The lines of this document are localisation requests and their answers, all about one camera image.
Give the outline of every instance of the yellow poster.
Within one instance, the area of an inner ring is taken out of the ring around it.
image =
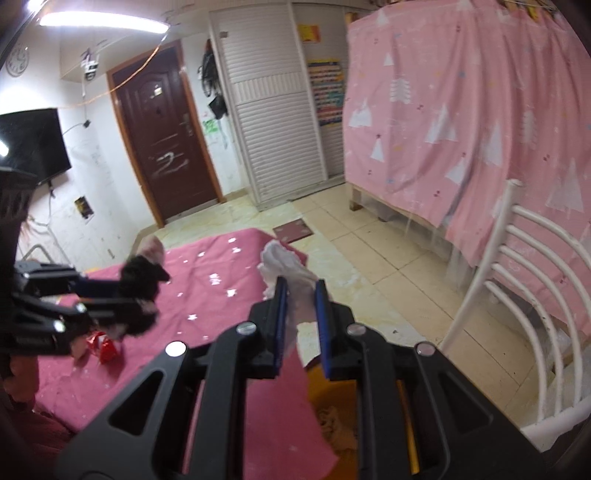
[[[320,27],[318,25],[297,26],[302,43],[320,43]]]

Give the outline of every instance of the white metal chair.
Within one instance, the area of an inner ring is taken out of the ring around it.
[[[472,280],[472,283],[470,284],[470,287],[468,288],[466,297],[464,298],[464,301],[458,310],[446,337],[443,339],[440,345],[440,350],[443,353],[448,353],[452,343],[458,337],[458,334],[462,331],[466,322],[469,320],[470,312],[478,302],[478,294],[483,288],[487,288],[497,299],[503,302],[507,308],[510,309],[511,313],[515,315],[525,330],[534,351],[535,363],[538,372],[538,415],[537,421],[534,424],[522,428],[521,431],[526,435],[526,437],[530,439],[530,441],[532,441],[534,444],[538,444],[543,439],[551,436],[557,437],[564,432],[568,432],[577,423],[580,423],[581,421],[588,418],[589,414],[591,414],[591,395],[581,399],[581,386],[583,378],[581,345],[573,320],[573,315],[563,295],[560,293],[560,290],[556,287],[548,275],[542,272],[542,270],[534,265],[530,260],[526,259],[521,254],[505,245],[504,242],[508,234],[511,234],[525,242],[530,247],[536,249],[539,253],[543,254],[548,260],[550,260],[557,268],[559,268],[570,280],[577,293],[583,300],[583,304],[586,308],[589,318],[591,318],[591,299],[589,298],[589,293],[583,286],[583,283],[580,281],[578,276],[552,249],[528,233],[524,232],[522,229],[517,228],[512,224],[512,220],[515,216],[520,216],[535,222],[538,225],[545,227],[552,233],[558,235],[564,242],[572,247],[572,249],[581,257],[587,268],[590,270],[591,255],[589,255],[581,243],[574,239],[574,237],[564,230],[564,228],[547,219],[546,217],[543,217],[518,205],[517,198],[520,187],[522,187],[522,183],[518,180],[507,181],[507,186],[502,197],[501,211],[493,228],[491,238],[486,245],[482,262],[474,276],[474,279]],[[520,266],[532,272],[545,285],[545,287],[550,290],[550,292],[556,298],[558,305],[560,305],[562,311],[564,311],[564,318],[567,320],[568,334],[572,341],[573,350],[574,402],[572,406],[567,406],[567,408],[563,409],[562,405],[564,362],[558,347],[556,328],[552,323],[552,319],[546,312],[544,306],[538,301],[536,296],[532,294],[531,290],[522,282],[520,282],[520,280],[515,278],[515,276],[511,274],[505,267],[497,262],[501,255],[507,256]],[[554,415],[551,417],[544,418],[544,407],[547,396],[548,381],[540,340],[538,339],[538,336],[525,313],[515,304],[515,302],[511,300],[511,298],[505,292],[503,292],[498,287],[497,284],[491,280],[493,272],[501,275],[507,281],[507,284],[512,286],[514,291],[520,292],[521,297],[526,299],[536,309],[549,335],[554,357],[554,366],[556,369],[557,387],[556,401],[554,404]]]

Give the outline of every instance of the metal handle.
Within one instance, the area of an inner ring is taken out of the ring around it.
[[[185,128],[187,129],[187,135],[192,137],[193,136],[193,129],[191,128],[191,119],[190,119],[188,113],[183,114],[183,121],[181,122],[181,125],[184,125]]]

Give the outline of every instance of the tv screen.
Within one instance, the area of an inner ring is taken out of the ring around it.
[[[39,184],[69,170],[57,109],[0,115],[0,166],[32,173]]]

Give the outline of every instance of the red candy wrapper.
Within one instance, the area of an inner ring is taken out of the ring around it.
[[[115,342],[105,332],[94,332],[87,339],[88,350],[99,358],[101,364],[113,360],[119,355]]]

